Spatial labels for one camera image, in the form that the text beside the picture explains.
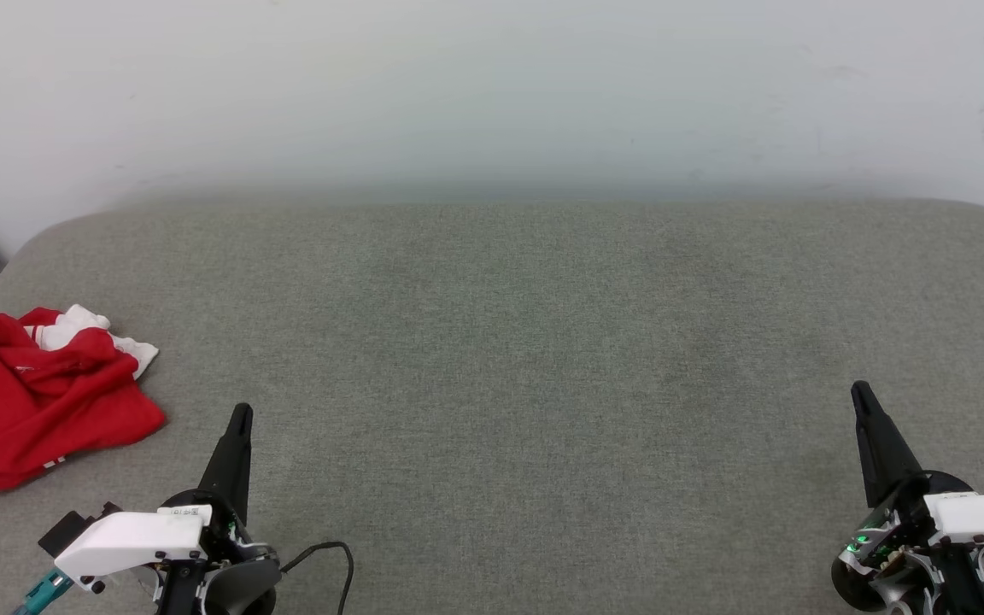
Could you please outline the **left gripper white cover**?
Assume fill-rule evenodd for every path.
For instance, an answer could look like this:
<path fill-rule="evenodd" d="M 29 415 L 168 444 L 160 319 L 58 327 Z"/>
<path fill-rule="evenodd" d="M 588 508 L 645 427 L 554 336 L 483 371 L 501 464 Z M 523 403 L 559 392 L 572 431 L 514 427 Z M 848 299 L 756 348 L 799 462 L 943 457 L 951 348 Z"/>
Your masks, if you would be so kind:
<path fill-rule="evenodd" d="M 253 408 L 239 402 L 215 444 L 199 489 L 153 512 L 106 503 L 97 517 L 75 512 L 55 527 L 55 568 L 79 588 L 102 591 L 131 572 L 159 614 L 272 614 L 278 556 L 251 540 L 249 480 Z"/>

